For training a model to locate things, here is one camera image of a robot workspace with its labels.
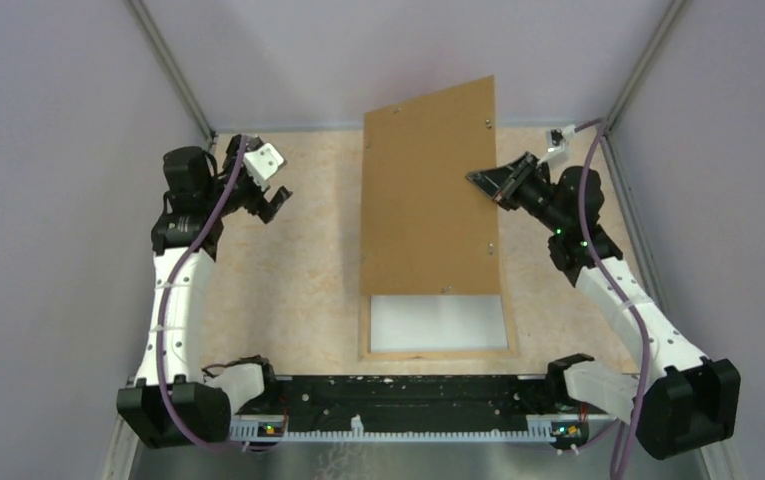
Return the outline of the brown frame backing board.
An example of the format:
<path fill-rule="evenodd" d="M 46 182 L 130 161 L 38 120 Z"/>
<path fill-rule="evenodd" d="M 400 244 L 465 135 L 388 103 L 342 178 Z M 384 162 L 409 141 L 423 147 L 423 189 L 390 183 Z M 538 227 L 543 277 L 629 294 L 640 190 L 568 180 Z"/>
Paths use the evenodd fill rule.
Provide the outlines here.
<path fill-rule="evenodd" d="M 494 117 L 491 76 L 365 114 L 361 295 L 500 294 L 498 210 L 466 178 L 496 165 Z"/>

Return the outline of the printed photo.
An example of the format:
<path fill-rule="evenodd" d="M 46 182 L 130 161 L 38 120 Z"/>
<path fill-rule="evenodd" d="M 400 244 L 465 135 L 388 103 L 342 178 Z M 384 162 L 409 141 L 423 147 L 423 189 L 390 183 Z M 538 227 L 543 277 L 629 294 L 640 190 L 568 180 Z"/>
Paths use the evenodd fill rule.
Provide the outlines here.
<path fill-rule="evenodd" d="M 372 353 L 507 350 L 499 295 L 378 295 L 370 298 Z"/>

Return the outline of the light wooden picture frame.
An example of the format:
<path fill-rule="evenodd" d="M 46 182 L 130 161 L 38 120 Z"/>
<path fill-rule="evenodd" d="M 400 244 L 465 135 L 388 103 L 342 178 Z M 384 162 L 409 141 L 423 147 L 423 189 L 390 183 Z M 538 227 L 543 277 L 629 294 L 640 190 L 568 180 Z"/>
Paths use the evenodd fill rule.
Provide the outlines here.
<path fill-rule="evenodd" d="M 363 297 L 359 303 L 358 314 L 358 355 L 362 362 L 393 362 L 393 361 L 457 361 L 457 360 L 495 360 L 514 358 L 519 354 L 517 327 L 513 318 L 510 302 L 502 299 L 505 313 L 507 333 L 510 336 L 510 347 L 507 350 L 465 351 L 465 352 L 429 352 L 429 353 L 372 353 L 370 351 L 370 298 Z"/>

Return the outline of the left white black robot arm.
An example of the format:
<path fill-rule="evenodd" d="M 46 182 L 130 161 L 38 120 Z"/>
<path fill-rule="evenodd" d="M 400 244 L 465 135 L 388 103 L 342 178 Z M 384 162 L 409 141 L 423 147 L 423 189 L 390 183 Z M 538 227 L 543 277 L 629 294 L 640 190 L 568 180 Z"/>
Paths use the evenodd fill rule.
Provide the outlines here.
<path fill-rule="evenodd" d="M 285 187 L 267 194 L 286 164 L 273 144 L 243 134 L 230 140 L 222 163 L 198 146 L 163 157 L 167 189 L 150 231 L 155 279 L 148 338 L 136 373 L 116 396 L 119 416 L 148 448 L 228 443 L 232 419 L 244 406 L 261 414 L 277 404 L 273 366 L 260 355 L 205 373 L 200 330 L 224 217 L 243 210 L 271 222 L 292 194 Z"/>

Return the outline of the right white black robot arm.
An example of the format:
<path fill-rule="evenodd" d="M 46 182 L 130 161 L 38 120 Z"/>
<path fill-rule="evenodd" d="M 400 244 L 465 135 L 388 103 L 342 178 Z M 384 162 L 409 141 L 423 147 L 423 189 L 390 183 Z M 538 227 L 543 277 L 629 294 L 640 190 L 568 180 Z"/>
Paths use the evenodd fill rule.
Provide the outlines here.
<path fill-rule="evenodd" d="M 734 435 L 740 372 L 689 341 L 634 276 L 599 223 L 604 194 L 596 170 L 571 166 L 553 181 L 549 167 L 525 153 L 466 178 L 498 207 L 523 210 L 550 231 L 555 268 L 599 308 L 638 365 L 631 377 L 587 354 L 549 363 L 544 397 L 552 409 L 594 406 L 623 423 L 657 460 Z"/>

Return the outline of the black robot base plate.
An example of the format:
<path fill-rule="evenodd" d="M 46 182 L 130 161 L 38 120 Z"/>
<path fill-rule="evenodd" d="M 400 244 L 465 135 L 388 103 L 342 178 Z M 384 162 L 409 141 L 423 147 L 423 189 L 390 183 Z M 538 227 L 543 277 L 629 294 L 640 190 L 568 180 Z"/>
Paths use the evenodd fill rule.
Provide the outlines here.
<path fill-rule="evenodd" d="M 281 376 L 244 405 L 242 419 L 290 433 L 371 434 L 523 433 L 551 419 L 549 433 L 584 426 L 595 407 L 560 399 L 531 375 L 295 375 Z"/>

